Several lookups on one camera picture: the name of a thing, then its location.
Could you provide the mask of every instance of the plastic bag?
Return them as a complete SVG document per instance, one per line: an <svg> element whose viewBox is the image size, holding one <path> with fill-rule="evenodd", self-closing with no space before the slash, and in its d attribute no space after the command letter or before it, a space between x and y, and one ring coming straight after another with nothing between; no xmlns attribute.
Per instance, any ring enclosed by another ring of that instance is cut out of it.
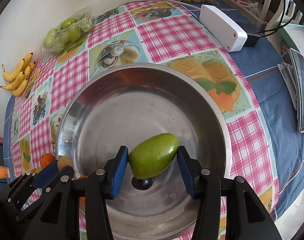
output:
<svg viewBox="0 0 304 240"><path fill-rule="evenodd" d="M86 6L48 31L42 51L52 56L60 55L87 36L93 27L94 15L91 6Z"/></svg>
<svg viewBox="0 0 304 240"><path fill-rule="evenodd" d="M250 11L257 18L260 17L262 8L258 2L252 3L250 0L234 0L234 1L237 2L243 8L245 8L246 10Z"/></svg>

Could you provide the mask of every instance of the black power adapter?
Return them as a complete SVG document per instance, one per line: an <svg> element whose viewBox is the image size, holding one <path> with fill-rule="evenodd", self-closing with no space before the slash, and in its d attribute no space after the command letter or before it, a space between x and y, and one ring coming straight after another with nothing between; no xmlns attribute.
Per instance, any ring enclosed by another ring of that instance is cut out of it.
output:
<svg viewBox="0 0 304 240"><path fill-rule="evenodd" d="M245 41L243 47L254 47L259 38L261 38L261 34L258 33L250 24L240 22L236 23L247 33L247 40Z"/></svg>

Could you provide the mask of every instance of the metal screw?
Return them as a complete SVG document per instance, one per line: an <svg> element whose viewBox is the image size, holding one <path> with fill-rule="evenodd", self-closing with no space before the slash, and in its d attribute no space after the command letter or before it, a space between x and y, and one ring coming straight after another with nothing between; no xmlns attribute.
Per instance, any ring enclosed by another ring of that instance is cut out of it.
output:
<svg viewBox="0 0 304 240"><path fill-rule="evenodd" d="M99 170L97 170L96 172L95 172L95 174L96 175L104 175L104 173L105 173L105 170L104 169L99 169Z"/></svg>
<svg viewBox="0 0 304 240"><path fill-rule="evenodd" d="M208 170L208 169L202 169L201 173L203 175L210 175L211 174L210 170Z"/></svg>
<svg viewBox="0 0 304 240"><path fill-rule="evenodd" d="M245 181L245 179L242 176L236 176L236 180L240 183Z"/></svg>
<svg viewBox="0 0 304 240"><path fill-rule="evenodd" d="M70 177L68 175L63 175L60 180L63 183L67 183L69 181L69 179L70 179Z"/></svg>

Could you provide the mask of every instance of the bunch of bananas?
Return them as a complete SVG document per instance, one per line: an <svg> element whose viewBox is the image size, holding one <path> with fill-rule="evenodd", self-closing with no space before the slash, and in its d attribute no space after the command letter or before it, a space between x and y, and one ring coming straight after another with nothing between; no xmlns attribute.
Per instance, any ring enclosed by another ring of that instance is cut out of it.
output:
<svg viewBox="0 0 304 240"><path fill-rule="evenodd" d="M11 91L12 95L18 97L23 93L28 84L29 76L35 67L35 61L31 61L33 52L28 53L20 60L19 64L11 73L5 71L2 64L3 79L10 82L7 86L0 86L1 88Z"/></svg>

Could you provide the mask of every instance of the green jujube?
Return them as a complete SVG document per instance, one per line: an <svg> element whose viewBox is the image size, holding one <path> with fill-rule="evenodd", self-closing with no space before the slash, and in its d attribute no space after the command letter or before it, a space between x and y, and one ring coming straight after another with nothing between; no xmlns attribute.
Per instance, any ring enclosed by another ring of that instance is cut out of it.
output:
<svg viewBox="0 0 304 240"><path fill-rule="evenodd" d="M129 154L134 177L147 179L165 171L178 149L178 138L171 133L155 135L141 142Z"/></svg>

